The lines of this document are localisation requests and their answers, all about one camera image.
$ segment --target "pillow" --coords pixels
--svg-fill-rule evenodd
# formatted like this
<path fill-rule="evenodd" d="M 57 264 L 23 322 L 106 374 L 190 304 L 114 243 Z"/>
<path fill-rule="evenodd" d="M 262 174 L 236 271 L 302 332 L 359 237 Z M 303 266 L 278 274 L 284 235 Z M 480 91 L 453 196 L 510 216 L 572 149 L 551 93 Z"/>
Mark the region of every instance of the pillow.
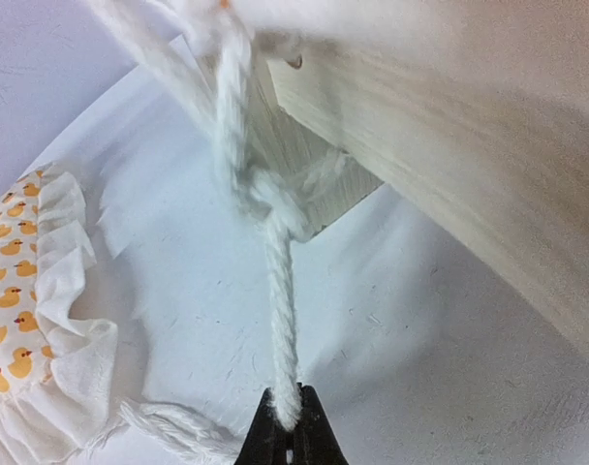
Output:
<path fill-rule="evenodd" d="M 116 327 L 69 318 L 94 263 L 84 210 L 56 166 L 0 197 L 0 464 L 64 460 L 109 417 Z"/>

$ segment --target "white wall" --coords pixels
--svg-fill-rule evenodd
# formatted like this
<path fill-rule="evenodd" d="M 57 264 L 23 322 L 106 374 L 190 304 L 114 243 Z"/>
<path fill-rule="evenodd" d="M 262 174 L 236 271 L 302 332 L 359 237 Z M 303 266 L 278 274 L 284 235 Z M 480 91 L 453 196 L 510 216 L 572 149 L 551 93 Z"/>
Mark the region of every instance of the white wall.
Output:
<path fill-rule="evenodd" d="M 81 2 L 0 0 L 0 194 L 132 67 Z"/>

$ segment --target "white fabric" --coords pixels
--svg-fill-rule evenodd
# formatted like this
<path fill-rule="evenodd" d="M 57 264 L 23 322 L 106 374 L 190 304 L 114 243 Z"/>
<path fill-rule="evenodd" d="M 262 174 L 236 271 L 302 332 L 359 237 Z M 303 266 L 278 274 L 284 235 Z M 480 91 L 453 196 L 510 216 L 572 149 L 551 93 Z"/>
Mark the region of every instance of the white fabric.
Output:
<path fill-rule="evenodd" d="M 39 202 L 38 301 L 35 315 L 50 344 L 52 378 L 0 403 L 0 464 L 59 462 L 105 426 L 116 326 L 70 317 L 94 252 L 84 229 L 85 203 L 75 179 L 57 167 L 43 174 Z"/>

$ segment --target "white rope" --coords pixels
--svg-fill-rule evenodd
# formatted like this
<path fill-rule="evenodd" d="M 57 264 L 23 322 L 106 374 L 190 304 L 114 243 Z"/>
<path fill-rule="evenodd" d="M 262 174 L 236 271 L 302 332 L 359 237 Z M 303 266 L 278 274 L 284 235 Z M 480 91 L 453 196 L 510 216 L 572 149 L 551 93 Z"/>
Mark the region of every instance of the white rope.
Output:
<path fill-rule="evenodd" d="M 181 11 L 184 3 L 149 2 L 166 10 L 168 17 L 176 16 L 177 23 L 183 24 L 188 41 L 192 38 L 207 49 L 220 50 L 216 95 L 211 90 L 212 83 L 202 75 L 203 67 L 190 69 L 164 41 L 148 31 L 122 0 L 88 0 L 114 37 L 166 86 L 198 124 L 208 127 L 213 135 L 215 168 L 221 184 L 230 192 L 237 209 L 263 230 L 272 309 L 273 406 L 277 419 L 290 431 L 295 428 L 301 412 L 296 384 L 298 357 L 291 241 L 306 241 L 311 237 L 313 231 L 306 205 L 337 179 L 345 166 L 345 157 L 342 152 L 333 150 L 291 183 L 269 170 L 249 150 L 247 113 L 258 46 L 252 34 L 231 10 L 203 15 L 204 24 L 198 31 L 193 27 L 198 19 L 189 18 L 188 12 Z M 276 48 L 288 54 L 283 45 L 274 47 L 273 51 Z M 272 120 L 271 128 L 278 133 L 284 130 Z M 202 414 L 176 406 L 123 402 L 120 415 L 183 460 L 216 457 L 232 463 L 240 448 L 238 440 L 225 438 L 217 425 Z"/>

